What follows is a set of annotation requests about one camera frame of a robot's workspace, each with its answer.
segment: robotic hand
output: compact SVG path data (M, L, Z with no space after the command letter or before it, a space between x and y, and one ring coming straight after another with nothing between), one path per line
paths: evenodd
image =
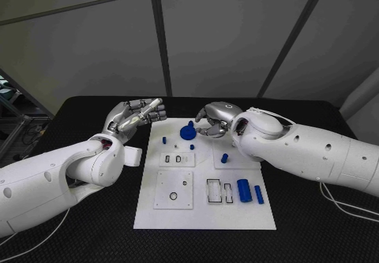
M197 122L208 118L212 127L197 131L215 138L231 130L234 145L253 161L319 182L348 186L379 197L379 146L332 131L296 124L282 125L273 112L250 108L246 112L227 102L201 110Z
M44 223L87 196L112 186L123 166L139 166L143 150L126 146L137 126L163 121L162 99L122 102L103 133L89 141L31 157L0 169L0 237ZM65 176L77 182L70 186Z

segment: black table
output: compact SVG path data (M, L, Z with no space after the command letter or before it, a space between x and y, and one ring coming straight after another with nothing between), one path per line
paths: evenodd
M86 141L101 132L116 104L139 97L71 98L55 117L34 155ZM163 98L169 117L195 117L205 104L223 99ZM273 111L297 123L332 130L349 137L333 105L323 101L228 99L247 110ZM325 199L319 183L276 169L263 162L277 231L135 230L150 125L127 143L145 150L142 166L125 167L117 183L91 195L73 209L48 242L14 262L116 261L254 261L254 262L378 262L379 224L339 211ZM379 199L345 187L332 186L335 197L379 210ZM0 248L0 258L31 249L50 235L64 214L19 233Z

